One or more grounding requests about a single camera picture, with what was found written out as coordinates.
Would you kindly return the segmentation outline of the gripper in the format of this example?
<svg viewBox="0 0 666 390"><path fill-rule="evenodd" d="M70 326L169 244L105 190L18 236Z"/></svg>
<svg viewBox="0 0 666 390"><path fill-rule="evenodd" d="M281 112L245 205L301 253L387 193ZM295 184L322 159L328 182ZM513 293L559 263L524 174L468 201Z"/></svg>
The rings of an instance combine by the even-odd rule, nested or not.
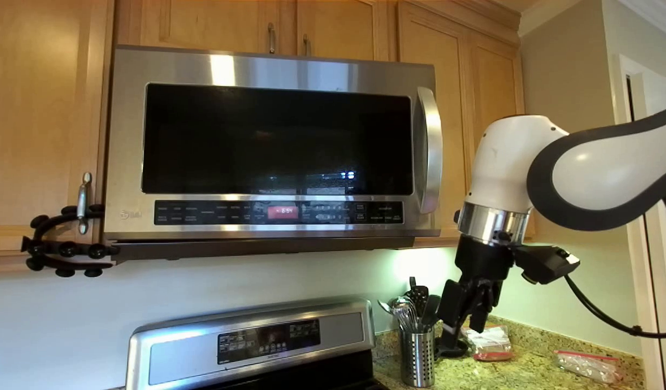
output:
<svg viewBox="0 0 666 390"><path fill-rule="evenodd" d="M458 282L451 279L445 282L436 314L442 321L441 335L435 338L437 358L461 358L467 351L467 344L460 341L461 327L465 321L462 316L465 288L462 285L478 284L471 305L469 327L482 333L487 317L499 303L503 281L514 266L514 258L506 246L491 246L462 235L456 250L455 264L461 277Z"/></svg>

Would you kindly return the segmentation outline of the tall wooden cabinet door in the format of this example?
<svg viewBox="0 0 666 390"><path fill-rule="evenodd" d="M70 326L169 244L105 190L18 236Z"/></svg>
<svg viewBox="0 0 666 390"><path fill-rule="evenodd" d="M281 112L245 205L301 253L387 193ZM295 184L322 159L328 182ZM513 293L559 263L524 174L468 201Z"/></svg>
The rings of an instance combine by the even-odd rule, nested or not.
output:
<svg viewBox="0 0 666 390"><path fill-rule="evenodd" d="M467 42L468 116L462 124L465 193L470 188L476 149L487 126L525 112L520 47L476 31L468 34Z"/></svg>
<svg viewBox="0 0 666 390"><path fill-rule="evenodd" d="M440 188L439 237L459 236L454 213L467 194L463 126L465 124L465 75L463 55L467 30L418 3L399 5L399 43L402 62L431 64L435 70L435 100L441 119L443 176Z"/></svg>

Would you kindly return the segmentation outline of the short wooden cabinet door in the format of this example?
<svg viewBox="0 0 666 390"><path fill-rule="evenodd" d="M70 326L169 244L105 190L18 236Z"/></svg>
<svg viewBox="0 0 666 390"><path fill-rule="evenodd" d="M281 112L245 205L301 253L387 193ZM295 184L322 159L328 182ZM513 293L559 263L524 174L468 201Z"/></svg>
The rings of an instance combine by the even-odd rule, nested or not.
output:
<svg viewBox="0 0 666 390"><path fill-rule="evenodd" d="M296 0L296 50L303 34L312 55L326 59L389 60L385 0Z"/></svg>
<svg viewBox="0 0 666 390"><path fill-rule="evenodd" d="M278 0L116 0L118 44L271 53Z"/></svg>

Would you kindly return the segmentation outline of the wide wooden cabinet door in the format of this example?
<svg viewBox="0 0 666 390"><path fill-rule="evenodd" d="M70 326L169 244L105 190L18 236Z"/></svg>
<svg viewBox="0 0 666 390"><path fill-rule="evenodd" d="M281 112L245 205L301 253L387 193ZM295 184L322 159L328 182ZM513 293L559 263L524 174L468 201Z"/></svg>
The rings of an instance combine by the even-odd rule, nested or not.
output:
<svg viewBox="0 0 666 390"><path fill-rule="evenodd" d="M114 0L0 0L0 257L97 178Z"/></svg>

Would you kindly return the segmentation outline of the plastic bag with red contents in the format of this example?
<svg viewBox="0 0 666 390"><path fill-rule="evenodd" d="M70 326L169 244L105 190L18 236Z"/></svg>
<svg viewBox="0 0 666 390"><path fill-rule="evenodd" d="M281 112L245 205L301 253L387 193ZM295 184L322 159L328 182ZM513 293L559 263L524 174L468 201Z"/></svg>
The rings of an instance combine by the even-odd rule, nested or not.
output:
<svg viewBox="0 0 666 390"><path fill-rule="evenodd" d="M508 326L487 326L482 333L463 327L468 355L476 361L508 361L514 357Z"/></svg>

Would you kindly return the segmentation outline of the bundle of kitchen utensils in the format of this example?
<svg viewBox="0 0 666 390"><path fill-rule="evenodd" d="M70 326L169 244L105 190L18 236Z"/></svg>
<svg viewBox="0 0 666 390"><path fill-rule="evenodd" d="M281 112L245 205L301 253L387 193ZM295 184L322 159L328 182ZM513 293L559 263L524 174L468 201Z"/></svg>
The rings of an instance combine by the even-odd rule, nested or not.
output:
<svg viewBox="0 0 666 390"><path fill-rule="evenodd" d="M437 321L440 296L429 293L429 287L409 277L409 289L402 295L377 304L397 322L400 331L409 334L424 334L431 331Z"/></svg>

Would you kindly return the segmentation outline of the perforated metal utensil holder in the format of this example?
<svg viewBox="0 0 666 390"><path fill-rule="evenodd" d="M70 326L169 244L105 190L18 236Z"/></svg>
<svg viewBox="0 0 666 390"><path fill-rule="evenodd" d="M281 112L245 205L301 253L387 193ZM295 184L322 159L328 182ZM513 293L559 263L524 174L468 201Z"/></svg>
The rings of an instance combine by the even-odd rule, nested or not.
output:
<svg viewBox="0 0 666 390"><path fill-rule="evenodd" d="M422 331L400 331L400 376L405 385L427 388L434 385L434 327Z"/></svg>

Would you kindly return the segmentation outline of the clear plastic zip bag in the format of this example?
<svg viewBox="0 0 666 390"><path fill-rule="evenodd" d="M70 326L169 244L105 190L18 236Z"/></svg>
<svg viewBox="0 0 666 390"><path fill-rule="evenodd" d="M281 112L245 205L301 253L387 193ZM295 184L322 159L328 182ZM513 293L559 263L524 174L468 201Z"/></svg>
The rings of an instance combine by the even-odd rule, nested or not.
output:
<svg viewBox="0 0 666 390"><path fill-rule="evenodd" d="M622 379L617 358L568 350L554 350L553 353L557 366L576 375L604 384L615 384Z"/></svg>

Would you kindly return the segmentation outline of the stainless steel stove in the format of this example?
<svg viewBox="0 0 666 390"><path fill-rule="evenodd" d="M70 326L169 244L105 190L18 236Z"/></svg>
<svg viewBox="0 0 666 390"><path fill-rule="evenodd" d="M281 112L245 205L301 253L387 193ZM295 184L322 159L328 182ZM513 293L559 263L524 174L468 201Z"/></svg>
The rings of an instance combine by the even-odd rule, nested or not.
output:
<svg viewBox="0 0 666 390"><path fill-rule="evenodd" d="M130 336L125 390L389 390L374 336L353 297L155 322Z"/></svg>

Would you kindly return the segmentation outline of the black flexible stand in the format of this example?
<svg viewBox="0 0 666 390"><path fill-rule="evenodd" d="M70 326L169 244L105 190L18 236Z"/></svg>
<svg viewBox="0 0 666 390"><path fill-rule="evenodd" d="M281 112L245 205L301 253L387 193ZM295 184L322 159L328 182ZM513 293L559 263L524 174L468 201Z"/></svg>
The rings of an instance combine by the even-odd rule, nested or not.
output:
<svg viewBox="0 0 666 390"><path fill-rule="evenodd" d="M77 212L78 208L71 205L61 209L61 214L58 216L48 217L46 214L41 214L31 220L29 227L34 233L32 237L23 237L19 250L29 254L29 258L24 261L28 269L38 272L51 268L59 277L72 277L77 271L82 271L86 277L99 277L103 274L103 270L114 266L102 262L101 259L118 255L120 248L116 246L44 239L49 230L78 220Z"/></svg>

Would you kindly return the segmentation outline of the white door frame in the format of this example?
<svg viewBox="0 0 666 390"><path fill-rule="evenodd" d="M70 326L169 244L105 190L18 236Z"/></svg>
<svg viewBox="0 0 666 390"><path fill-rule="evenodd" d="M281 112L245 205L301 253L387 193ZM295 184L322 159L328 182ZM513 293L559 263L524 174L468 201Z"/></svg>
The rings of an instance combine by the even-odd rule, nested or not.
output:
<svg viewBox="0 0 666 390"><path fill-rule="evenodd" d="M666 77L618 55L620 118L646 118L666 109ZM627 226L638 323L666 332L666 207L659 202ZM647 390L666 390L666 339L642 339Z"/></svg>

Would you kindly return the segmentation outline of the wooden wall cabinets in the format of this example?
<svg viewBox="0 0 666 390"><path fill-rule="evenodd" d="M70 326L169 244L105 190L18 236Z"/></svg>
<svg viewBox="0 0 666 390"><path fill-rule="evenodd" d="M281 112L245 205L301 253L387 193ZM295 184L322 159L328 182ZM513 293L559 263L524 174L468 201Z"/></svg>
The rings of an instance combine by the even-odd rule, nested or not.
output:
<svg viewBox="0 0 666 390"><path fill-rule="evenodd" d="M456 246L525 111L493 0L0 0L0 260Z"/></svg>

